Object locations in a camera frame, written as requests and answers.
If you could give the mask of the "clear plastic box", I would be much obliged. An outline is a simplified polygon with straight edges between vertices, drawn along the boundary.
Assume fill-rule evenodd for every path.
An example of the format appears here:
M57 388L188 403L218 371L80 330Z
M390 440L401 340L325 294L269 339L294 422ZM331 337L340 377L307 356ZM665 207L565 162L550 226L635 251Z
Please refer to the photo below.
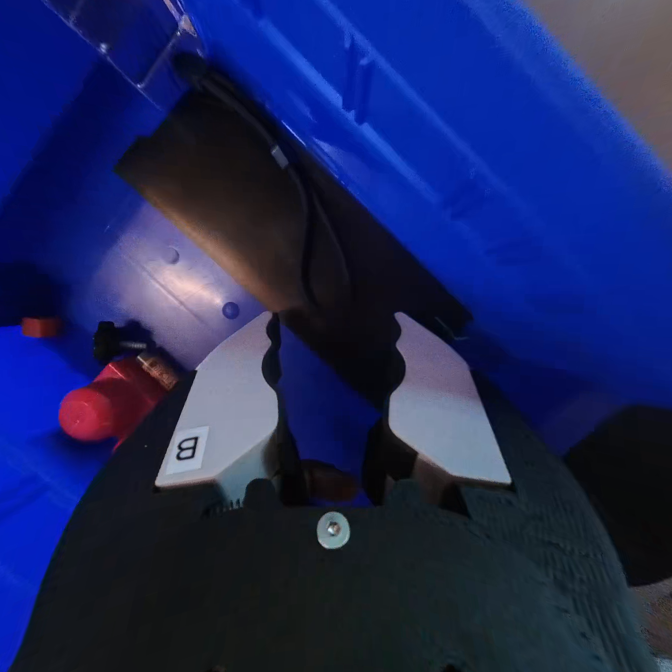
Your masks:
M172 59L204 54L181 1L45 1L122 78L161 110L187 88Z

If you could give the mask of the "black knob screw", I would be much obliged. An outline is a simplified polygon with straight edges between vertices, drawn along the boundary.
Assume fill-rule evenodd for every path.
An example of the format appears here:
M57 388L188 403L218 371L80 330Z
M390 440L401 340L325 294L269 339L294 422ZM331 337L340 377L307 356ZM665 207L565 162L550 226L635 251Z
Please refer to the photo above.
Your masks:
M130 325L118 326L101 321L93 335L93 357L101 365L108 365L122 357L137 356L150 347L150 340Z

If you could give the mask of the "dark rounded object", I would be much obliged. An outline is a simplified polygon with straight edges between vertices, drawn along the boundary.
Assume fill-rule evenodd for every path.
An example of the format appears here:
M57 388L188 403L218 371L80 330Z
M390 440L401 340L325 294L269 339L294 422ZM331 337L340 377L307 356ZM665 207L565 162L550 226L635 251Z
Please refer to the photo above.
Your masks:
M671 578L671 410L623 408L565 457L607 529L628 583Z

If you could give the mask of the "red cylinder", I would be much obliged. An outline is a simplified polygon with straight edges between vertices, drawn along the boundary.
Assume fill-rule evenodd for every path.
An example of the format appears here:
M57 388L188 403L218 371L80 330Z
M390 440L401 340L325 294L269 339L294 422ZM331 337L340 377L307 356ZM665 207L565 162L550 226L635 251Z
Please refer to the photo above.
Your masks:
M115 360L63 398L58 422L73 440L115 440L119 446L179 381L180 375L160 356Z

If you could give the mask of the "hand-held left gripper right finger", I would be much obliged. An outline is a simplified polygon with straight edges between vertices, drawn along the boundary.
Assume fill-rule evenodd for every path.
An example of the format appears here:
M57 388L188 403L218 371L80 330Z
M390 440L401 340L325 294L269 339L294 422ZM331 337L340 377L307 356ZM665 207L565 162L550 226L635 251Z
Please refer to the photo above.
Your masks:
M469 365L409 315L397 330L381 418L367 437L365 494L381 505L415 479L430 503L458 505L461 486L508 491L512 477Z

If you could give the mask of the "dark pouch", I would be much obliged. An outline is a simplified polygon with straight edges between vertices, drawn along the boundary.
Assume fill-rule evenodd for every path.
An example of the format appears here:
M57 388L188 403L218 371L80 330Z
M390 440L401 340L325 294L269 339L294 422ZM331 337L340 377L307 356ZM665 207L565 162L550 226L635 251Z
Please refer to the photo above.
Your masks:
M473 315L317 159L260 120L295 164L281 169L238 113L192 89L115 170L380 409L400 367L394 315L445 340Z

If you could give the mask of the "blue plastic bin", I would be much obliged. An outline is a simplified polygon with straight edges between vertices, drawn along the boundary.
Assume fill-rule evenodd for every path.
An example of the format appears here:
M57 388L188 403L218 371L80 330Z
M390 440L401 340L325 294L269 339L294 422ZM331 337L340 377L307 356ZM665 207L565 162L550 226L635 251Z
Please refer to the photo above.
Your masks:
M517 3L182 3L204 49L173 56L183 95L286 169L265 114L471 312L440 338L512 488L437 505L407 479L374 505L383 407L280 322L281 492L156 490L197 366L271 311L116 172L179 100L154 106L44 1L2 1L1 670L475 671L500 648L495 670L655 667L565 457L623 408L671 410L669 173ZM51 316L58 337L22 335ZM180 375L120 445L58 421L105 367L101 321ZM309 499L303 459L357 498Z

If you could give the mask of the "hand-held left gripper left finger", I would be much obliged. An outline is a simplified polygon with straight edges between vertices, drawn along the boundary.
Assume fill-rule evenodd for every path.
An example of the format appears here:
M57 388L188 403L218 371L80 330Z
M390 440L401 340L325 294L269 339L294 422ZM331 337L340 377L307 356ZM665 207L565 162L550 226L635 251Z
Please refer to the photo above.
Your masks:
M281 492L280 320L258 315L197 366L155 479L158 491L214 485L243 501L248 483Z

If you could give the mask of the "person's left hand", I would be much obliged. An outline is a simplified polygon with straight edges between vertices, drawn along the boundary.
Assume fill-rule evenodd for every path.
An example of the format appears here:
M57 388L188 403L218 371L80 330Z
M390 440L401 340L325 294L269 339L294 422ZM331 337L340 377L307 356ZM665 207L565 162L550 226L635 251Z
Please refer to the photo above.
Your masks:
M350 503L357 498L359 482L348 472L320 460L303 459L300 465L309 499Z

